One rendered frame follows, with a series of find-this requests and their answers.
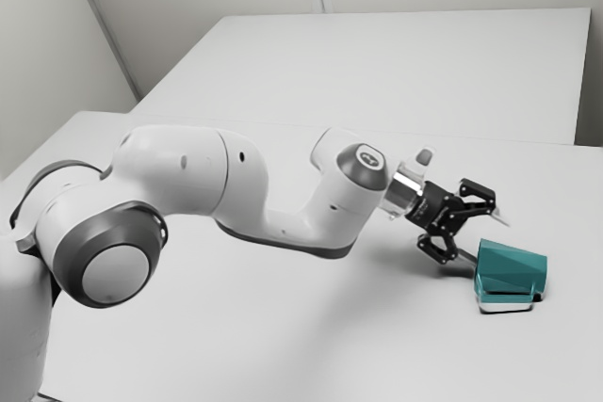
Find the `teal faceted mug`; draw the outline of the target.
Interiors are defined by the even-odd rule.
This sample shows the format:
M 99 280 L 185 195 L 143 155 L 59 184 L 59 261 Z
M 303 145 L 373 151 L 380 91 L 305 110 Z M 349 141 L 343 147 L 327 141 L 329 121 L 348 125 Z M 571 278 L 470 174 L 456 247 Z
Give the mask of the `teal faceted mug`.
M 484 314 L 529 311 L 546 294 L 545 255 L 482 239 L 473 287 Z

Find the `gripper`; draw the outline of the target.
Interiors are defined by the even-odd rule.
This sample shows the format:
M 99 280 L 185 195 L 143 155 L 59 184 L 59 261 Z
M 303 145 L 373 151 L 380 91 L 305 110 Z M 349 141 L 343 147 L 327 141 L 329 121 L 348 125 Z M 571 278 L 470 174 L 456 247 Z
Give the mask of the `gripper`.
M 405 218 L 426 231 L 418 237 L 416 244 L 439 265 L 451 262 L 477 264 L 477 257 L 456 243 L 455 234 L 460 226 L 457 217 L 450 217 L 455 212 L 464 218 L 489 216 L 506 227 L 511 226 L 510 220 L 501 214 L 493 189 L 463 178 L 454 195 L 435 183 L 426 182 L 422 194 Z

